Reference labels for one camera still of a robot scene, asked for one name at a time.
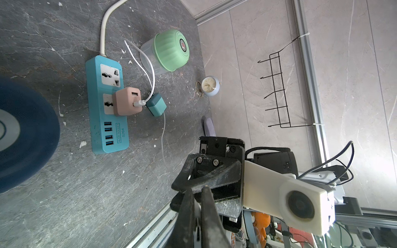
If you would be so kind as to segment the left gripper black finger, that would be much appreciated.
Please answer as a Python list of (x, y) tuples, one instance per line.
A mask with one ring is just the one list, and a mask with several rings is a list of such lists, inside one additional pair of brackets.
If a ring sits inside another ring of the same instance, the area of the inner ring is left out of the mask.
[(230, 248), (210, 187), (201, 194), (201, 236), (203, 248)]

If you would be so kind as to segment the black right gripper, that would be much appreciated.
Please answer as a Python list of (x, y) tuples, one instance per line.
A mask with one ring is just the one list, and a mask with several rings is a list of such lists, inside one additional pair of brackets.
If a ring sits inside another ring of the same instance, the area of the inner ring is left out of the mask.
[(171, 188), (182, 192), (174, 229), (166, 248), (193, 248), (195, 199), (210, 187), (224, 229), (239, 231), (243, 215), (243, 177), (245, 142), (237, 138), (202, 136), (200, 154), (189, 154)]

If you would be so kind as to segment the teal square charger block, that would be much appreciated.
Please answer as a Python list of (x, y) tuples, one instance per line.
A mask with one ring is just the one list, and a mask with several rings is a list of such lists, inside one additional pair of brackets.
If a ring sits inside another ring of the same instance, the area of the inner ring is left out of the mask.
[(153, 94), (152, 97), (146, 102), (146, 106), (155, 117), (161, 116), (167, 108), (160, 93)]

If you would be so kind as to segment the teal power strip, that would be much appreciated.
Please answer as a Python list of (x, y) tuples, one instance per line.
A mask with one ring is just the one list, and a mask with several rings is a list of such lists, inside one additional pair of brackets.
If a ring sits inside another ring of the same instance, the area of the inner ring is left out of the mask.
[(97, 55), (85, 63), (92, 151), (108, 154), (129, 147), (126, 116), (116, 116), (113, 94), (124, 89), (119, 62)]

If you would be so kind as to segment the pink USB charger adapter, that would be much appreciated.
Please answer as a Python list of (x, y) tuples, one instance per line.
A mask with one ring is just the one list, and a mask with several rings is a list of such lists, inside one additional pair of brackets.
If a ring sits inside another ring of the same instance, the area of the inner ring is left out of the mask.
[(134, 106), (141, 100), (141, 91), (138, 88), (126, 87), (112, 95), (114, 114), (116, 116), (131, 116), (142, 112), (141, 106)]

